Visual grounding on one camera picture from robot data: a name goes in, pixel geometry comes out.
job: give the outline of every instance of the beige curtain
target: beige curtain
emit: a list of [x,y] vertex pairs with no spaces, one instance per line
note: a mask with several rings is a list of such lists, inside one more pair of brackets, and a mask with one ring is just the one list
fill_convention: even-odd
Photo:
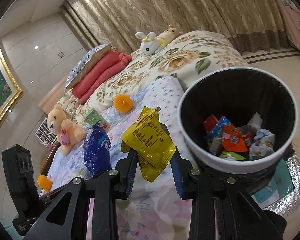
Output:
[[61,11],[90,48],[112,42],[130,53],[140,46],[136,32],[160,34],[169,24],[219,32],[239,52],[288,46],[275,0],[65,0]]

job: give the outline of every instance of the blue plastic bag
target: blue plastic bag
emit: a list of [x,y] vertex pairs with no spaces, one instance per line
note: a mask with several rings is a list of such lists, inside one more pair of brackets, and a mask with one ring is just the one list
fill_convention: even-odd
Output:
[[85,179],[111,170],[110,148],[111,142],[105,130],[98,125],[90,127],[83,142],[84,165],[89,171]]

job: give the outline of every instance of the trash can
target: trash can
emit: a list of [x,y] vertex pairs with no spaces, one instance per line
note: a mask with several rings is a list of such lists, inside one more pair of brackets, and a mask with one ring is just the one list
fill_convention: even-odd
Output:
[[[214,114],[227,117],[236,127],[261,115],[261,128],[275,134],[274,153],[262,159],[231,162],[209,152],[203,122]],[[247,174],[276,163],[297,129],[296,100],[275,75],[252,67],[232,67],[212,72],[187,89],[178,106],[178,124],[186,143],[206,165],[227,173]]]

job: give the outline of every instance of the yellow bow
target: yellow bow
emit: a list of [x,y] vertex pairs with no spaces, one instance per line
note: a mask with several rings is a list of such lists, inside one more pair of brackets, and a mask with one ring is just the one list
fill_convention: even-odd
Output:
[[144,38],[141,40],[141,42],[144,42],[144,41],[153,41],[154,39],[151,39],[151,38]]

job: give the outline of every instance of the orange wrapper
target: orange wrapper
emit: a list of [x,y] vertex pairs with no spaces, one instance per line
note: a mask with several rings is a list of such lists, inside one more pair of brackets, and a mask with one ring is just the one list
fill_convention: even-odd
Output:
[[228,152],[248,151],[241,133],[232,123],[229,126],[223,125],[222,145]]

